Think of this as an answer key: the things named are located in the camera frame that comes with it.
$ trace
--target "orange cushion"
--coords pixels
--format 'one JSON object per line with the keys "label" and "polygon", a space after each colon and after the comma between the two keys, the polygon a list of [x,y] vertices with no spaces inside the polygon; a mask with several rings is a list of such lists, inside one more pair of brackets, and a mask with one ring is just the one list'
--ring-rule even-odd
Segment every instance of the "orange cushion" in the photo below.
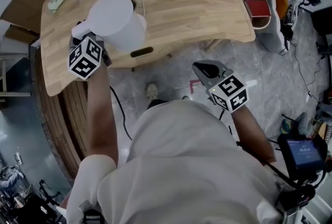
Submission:
{"label": "orange cushion", "polygon": [[283,19],[288,9],[288,0],[276,0],[276,12],[280,19]]}

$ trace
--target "shoe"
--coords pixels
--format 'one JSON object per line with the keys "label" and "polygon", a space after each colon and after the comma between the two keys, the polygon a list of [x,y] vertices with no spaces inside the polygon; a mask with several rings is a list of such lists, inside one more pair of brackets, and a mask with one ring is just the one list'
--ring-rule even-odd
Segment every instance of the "shoe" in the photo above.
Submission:
{"label": "shoe", "polygon": [[158,89],[157,86],[153,83],[149,84],[146,89],[146,95],[149,100],[149,103],[153,100],[158,99]]}
{"label": "shoe", "polygon": [[16,169],[15,169],[15,172],[17,172],[18,175],[20,175],[20,177],[21,177],[22,179],[24,179],[24,174],[23,174],[23,173],[21,173],[20,171],[18,171],[18,170],[16,170]]}

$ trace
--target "table leg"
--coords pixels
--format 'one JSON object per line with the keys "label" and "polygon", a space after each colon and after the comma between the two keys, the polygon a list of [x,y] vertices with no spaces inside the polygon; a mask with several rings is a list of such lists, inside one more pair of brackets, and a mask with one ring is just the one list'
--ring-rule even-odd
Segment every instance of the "table leg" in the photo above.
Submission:
{"label": "table leg", "polygon": [[222,42],[222,39],[214,39],[204,50],[206,52],[209,52],[221,42]]}

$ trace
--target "t-shirt sleeve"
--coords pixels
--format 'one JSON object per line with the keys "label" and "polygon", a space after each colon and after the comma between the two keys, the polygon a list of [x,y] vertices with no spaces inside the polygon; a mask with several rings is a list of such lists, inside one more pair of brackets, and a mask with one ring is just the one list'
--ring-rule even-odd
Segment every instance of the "t-shirt sleeve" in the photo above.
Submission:
{"label": "t-shirt sleeve", "polygon": [[97,205],[99,183],[115,169],[114,160],[106,155],[91,155],[82,160],[67,205],[68,224],[82,222],[84,214],[79,207],[85,201],[89,201],[92,206]]}

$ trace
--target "gray tile floor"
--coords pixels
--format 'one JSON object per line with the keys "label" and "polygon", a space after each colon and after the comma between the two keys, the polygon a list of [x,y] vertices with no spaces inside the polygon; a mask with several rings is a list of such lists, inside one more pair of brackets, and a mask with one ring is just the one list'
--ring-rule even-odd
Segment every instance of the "gray tile floor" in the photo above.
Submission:
{"label": "gray tile floor", "polygon": [[[316,50],[316,39],[317,32],[312,26],[310,14],[300,10],[293,43],[297,44],[296,55],[306,83],[314,80],[314,72],[319,69],[317,62],[320,56]],[[314,116],[317,103],[314,98],[306,102],[307,92],[294,57],[293,46],[285,56],[280,56],[268,52],[258,40],[251,43],[226,40],[210,53],[202,50],[206,44],[200,42],[188,45],[173,53],[171,58],[165,57],[155,63],[136,67],[134,72],[130,69],[109,71],[109,81],[125,111],[130,134],[133,133],[135,122],[148,106],[145,89],[151,82],[157,85],[160,99],[178,100],[183,95],[188,95],[208,106],[214,115],[219,117],[222,109],[207,100],[202,85],[194,86],[194,93],[190,93],[189,81],[197,79],[192,64],[202,59],[219,60],[238,72],[246,81],[257,81],[257,85],[249,88],[250,101],[247,105],[268,137],[279,134],[282,113],[296,118],[306,111],[310,117]],[[320,66],[321,71],[315,75],[315,82],[309,85],[311,94],[316,98],[319,98],[320,93],[328,86],[327,60],[321,60]],[[123,164],[128,155],[130,141],[122,126],[120,108],[117,103],[113,106],[118,130],[119,164]],[[230,114],[225,113],[222,121],[229,125],[236,135]]]}

